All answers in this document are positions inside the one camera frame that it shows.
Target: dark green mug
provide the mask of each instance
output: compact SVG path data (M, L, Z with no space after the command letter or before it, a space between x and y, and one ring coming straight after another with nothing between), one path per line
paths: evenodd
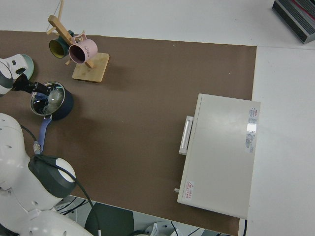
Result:
M73 32L68 30L70 35L73 37ZM57 39L53 39L49 42L49 49L51 53L57 58L64 58L69 54L69 45L64 39L59 36Z

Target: red warning triangle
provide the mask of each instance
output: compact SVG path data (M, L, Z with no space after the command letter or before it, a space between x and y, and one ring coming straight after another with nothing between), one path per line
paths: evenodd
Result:
M187 189L192 188L192 187L193 187L192 183L190 183L190 182L188 181L188 182L187 182Z

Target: white robot body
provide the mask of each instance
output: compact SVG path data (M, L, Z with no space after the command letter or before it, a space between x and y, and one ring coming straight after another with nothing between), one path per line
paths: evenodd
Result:
M92 236L53 208L54 196L30 171L19 123L0 113L0 224L21 236ZM73 168L58 158L58 166L75 176ZM61 175L71 182L69 176Z
M30 220L28 226L22 229L20 236L92 236L92 234L66 216L52 210L45 210Z

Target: mug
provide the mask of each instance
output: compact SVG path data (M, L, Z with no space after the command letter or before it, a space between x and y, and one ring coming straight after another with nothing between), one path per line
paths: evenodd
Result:
M80 42L76 41L76 38L82 37ZM97 45L91 40L87 39L84 33L72 37L72 45L69 47L69 55L71 59L78 64L85 63L97 54Z
M68 30L68 32L71 36L73 36L72 31ZM69 54L69 45L61 36L49 42L49 49L51 53L57 58L64 58Z

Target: pink mug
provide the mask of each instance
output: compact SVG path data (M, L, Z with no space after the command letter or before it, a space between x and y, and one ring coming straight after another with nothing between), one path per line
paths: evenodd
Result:
M76 38L79 37L82 37L83 40L77 42ZM97 54L96 43L91 39L87 39L84 33L72 37L71 40L73 44L69 47L69 55L75 63L85 63Z

